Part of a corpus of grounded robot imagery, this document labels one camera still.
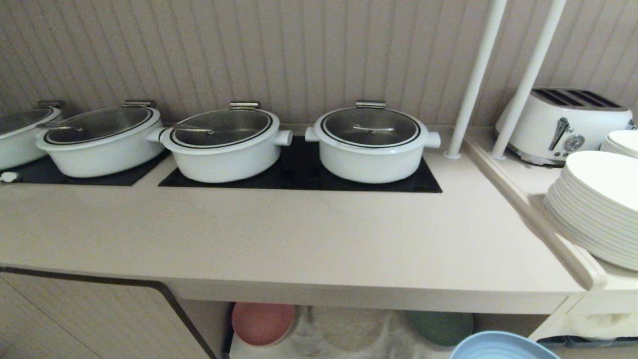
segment light blue bowl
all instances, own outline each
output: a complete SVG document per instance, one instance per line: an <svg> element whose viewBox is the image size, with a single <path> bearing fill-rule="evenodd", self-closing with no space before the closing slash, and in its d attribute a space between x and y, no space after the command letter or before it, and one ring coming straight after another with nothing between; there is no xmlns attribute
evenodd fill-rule
<svg viewBox="0 0 638 359"><path fill-rule="evenodd" d="M544 346L508 332L479 332L463 339L450 359L560 359Z"/></svg>

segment pink bowl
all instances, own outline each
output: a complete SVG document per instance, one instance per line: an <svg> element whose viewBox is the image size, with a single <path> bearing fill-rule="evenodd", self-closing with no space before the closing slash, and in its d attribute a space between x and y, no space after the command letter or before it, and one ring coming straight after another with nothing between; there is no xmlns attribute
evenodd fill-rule
<svg viewBox="0 0 638 359"><path fill-rule="evenodd" d="M235 303L233 330L244 342L267 346L286 336L295 321L295 306L268 303Z"/></svg>

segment stack of plates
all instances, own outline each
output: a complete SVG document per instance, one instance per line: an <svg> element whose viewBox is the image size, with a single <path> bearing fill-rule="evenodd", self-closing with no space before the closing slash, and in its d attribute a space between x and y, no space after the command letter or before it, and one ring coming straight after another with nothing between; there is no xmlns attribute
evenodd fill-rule
<svg viewBox="0 0 638 359"><path fill-rule="evenodd" d="M601 151L571 154L545 206L568 239L638 271L638 159Z"/></svg>
<svg viewBox="0 0 638 359"><path fill-rule="evenodd" d="M609 132L600 144L600 150L638 158L638 131L618 130Z"/></svg>

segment pot handle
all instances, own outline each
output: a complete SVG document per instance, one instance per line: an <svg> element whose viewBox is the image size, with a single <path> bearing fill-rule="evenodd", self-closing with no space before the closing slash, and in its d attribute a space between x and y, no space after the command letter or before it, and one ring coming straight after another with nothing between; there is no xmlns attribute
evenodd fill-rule
<svg viewBox="0 0 638 359"><path fill-rule="evenodd" d="M304 139L306 140L306 142L319 142L319 136L317 136L315 129L313 127L306 128Z"/></svg>
<svg viewBox="0 0 638 359"><path fill-rule="evenodd" d="M279 131L275 135L275 144L279 146L290 146L292 142L292 131L284 130Z"/></svg>
<svg viewBox="0 0 638 359"><path fill-rule="evenodd" d="M149 131L148 134L146 134L145 138L147 141L151 141L151 142L161 142L159 139L161 137L161 134L165 131L168 130L168 127L157 127L157 128L153 128L151 131Z"/></svg>
<svg viewBox="0 0 638 359"><path fill-rule="evenodd" d="M39 131L36 133L36 139L41 139L44 137L45 134L47 134L48 130L45 128L40 128Z"/></svg>
<svg viewBox="0 0 638 359"><path fill-rule="evenodd" d="M438 132L429 132L424 147L439 148L441 147L441 136Z"/></svg>

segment lid handle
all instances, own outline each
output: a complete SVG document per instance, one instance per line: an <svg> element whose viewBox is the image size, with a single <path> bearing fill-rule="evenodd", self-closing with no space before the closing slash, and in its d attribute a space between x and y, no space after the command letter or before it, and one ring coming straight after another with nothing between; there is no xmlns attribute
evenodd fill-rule
<svg viewBox="0 0 638 359"><path fill-rule="evenodd" d="M154 100L124 100L122 107L154 107L156 103Z"/></svg>
<svg viewBox="0 0 638 359"><path fill-rule="evenodd" d="M193 126L187 123L176 123L173 125L173 128L180 131L206 132L207 135L212 135L215 133L212 128Z"/></svg>
<svg viewBox="0 0 638 359"><path fill-rule="evenodd" d="M46 109L48 107L57 107L58 109L66 106L66 102L62 100L42 100L38 101L38 104L33 107L34 109Z"/></svg>
<svg viewBox="0 0 638 359"><path fill-rule="evenodd" d="M82 131L82 127L64 125L63 123L51 123L45 122L40 123L36 126L37 128L48 128L49 130L74 130L74 131Z"/></svg>
<svg viewBox="0 0 638 359"><path fill-rule="evenodd" d="M259 101L231 101L230 109L258 109L261 107Z"/></svg>
<svg viewBox="0 0 638 359"><path fill-rule="evenodd" d="M357 100L357 108L368 109L384 109L385 101L383 100Z"/></svg>
<svg viewBox="0 0 638 359"><path fill-rule="evenodd" d="M368 126L363 126L363 125L358 125L358 124L352 125L352 128L354 128L355 130L363 130L363 131L366 131L366 132L370 132L371 134L373 134L375 132L380 132L380 131L385 131L385 132L394 131L394 127L378 128L378 127L368 127Z"/></svg>

